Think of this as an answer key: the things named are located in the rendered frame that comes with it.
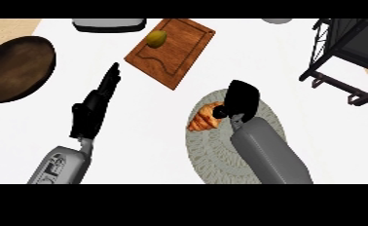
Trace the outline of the golden brown croissant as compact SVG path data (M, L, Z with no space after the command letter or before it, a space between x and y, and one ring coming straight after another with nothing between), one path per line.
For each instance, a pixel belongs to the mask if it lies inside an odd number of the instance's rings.
M198 109L186 126L186 129L191 132L201 132L219 128L222 120L213 116L213 109L220 105L223 105L223 102L216 101L213 103L204 104Z

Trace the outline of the grey woven oval placemat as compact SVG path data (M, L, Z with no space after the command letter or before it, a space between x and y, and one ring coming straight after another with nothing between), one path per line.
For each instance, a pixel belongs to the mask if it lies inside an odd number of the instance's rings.
M204 104L214 101L225 101L226 93L228 89L222 89L201 98L189 113L188 121L192 120ZM287 142L279 118L262 100L259 102L256 117L266 120ZM186 130L185 146L194 170L205 184L260 184L257 176L232 146L232 134L233 129L229 117L222 120L217 129L201 132Z

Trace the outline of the dark brown wooden bowl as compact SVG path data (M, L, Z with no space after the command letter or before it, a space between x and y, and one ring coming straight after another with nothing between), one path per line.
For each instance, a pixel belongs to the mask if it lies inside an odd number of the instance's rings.
M31 95L56 66L50 41L40 36L15 38L0 45L0 103Z

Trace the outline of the brown wooden cutting board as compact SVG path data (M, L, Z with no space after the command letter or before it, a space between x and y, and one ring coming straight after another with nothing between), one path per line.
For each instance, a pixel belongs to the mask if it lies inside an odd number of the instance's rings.
M162 19L154 30L167 32L164 45L152 49L142 39L124 60L174 90L216 31L191 19Z

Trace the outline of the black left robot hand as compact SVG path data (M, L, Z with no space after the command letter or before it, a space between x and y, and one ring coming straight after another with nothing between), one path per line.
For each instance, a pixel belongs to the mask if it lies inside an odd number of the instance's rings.
M120 64L115 62L106 71L97 89L90 91L83 103L75 103L72 106L71 138L93 139L96 137L120 81Z

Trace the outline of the grey and black appliance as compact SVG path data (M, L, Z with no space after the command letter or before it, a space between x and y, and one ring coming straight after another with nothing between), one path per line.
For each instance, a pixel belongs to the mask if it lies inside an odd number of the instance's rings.
M145 28L146 19L72 19L72 25L80 32L136 32Z

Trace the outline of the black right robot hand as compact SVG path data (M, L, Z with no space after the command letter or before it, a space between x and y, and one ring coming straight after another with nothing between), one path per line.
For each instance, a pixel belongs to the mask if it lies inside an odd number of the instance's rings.
M241 114L241 121L245 123L256 115L259 107L260 93L254 86L239 80L232 80L225 104L213 108L213 117L223 119Z

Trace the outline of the yellow-green fruit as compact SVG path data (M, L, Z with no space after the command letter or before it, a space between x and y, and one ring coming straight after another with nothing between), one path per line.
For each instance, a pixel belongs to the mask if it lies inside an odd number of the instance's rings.
M151 48L160 48L167 40L167 32L162 30L152 31L146 36L146 45Z

